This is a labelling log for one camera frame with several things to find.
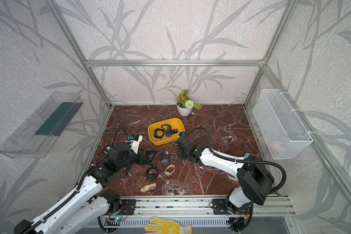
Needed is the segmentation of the silver chain watch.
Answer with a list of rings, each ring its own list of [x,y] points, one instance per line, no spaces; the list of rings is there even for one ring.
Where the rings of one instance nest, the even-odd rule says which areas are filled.
[[[170,153],[170,157],[172,160],[178,160],[178,156],[176,153]]]

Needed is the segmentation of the black rugged sport watch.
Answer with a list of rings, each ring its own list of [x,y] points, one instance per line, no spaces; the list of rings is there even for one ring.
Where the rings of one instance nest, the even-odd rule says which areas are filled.
[[[156,139],[162,139],[165,135],[165,130],[162,128],[157,128],[154,130],[154,137]]]

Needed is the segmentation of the yellow plastic storage box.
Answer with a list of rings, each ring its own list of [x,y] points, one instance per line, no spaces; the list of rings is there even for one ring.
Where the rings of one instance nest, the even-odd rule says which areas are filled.
[[[185,132],[185,127],[178,118],[156,122],[148,127],[148,135],[155,146],[176,141],[181,132]]]

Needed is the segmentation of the beige strap watch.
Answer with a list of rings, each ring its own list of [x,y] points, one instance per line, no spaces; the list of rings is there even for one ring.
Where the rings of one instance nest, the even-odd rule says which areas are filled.
[[[169,165],[165,170],[164,170],[164,174],[166,176],[171,176],[174,172],[175,172],[175,165]]]

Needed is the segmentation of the black slim watch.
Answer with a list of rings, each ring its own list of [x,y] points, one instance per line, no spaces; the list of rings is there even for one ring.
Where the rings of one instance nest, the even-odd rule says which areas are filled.
[[[161,128],[164,130],[164,131],[171,131],[171,125],[169,124],[164,124],[161,126]]]

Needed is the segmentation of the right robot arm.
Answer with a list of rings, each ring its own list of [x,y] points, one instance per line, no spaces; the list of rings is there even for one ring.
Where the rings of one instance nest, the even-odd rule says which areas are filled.
[[[278,163],[259,160],[249,153],[236,157],[212,149],[209,132],[206,145],[196,145],[184,132],[179,134],[176,144],[179,160],[217,168],[238,180],[239,187],[232,189],[226,198],[231,208],[246,203],[263,205],[267,196],[282,188],[287,179],[285,169]]]

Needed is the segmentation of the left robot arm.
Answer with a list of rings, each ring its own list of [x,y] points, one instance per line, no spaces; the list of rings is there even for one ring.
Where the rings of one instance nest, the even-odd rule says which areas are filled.
[[[151,153],[139,147],[142,138],[133,135],[124,142],[112,141],[103,158],[87,169],[71,192],[32,221],[21,221],[14,233],[74,234],[95,218],[120,212],[121,197],[105,187],[132,165],[150,164]]]

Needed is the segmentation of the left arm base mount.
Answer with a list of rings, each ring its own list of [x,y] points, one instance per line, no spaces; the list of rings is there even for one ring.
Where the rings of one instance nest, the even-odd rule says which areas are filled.
[[[108,211],[104,215],[134,215],[135,207],[135,199],[116,200],[112,205],[109,205]]]

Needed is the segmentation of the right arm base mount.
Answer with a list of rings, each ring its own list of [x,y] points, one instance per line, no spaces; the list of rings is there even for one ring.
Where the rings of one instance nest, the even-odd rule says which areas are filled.
[[[228,202],[226,203],[225,199],[213,199],[212,200],[212,209],[215,215],[247,215],[250,211],[252,203],[246,203],[243,206],[237,208]]]

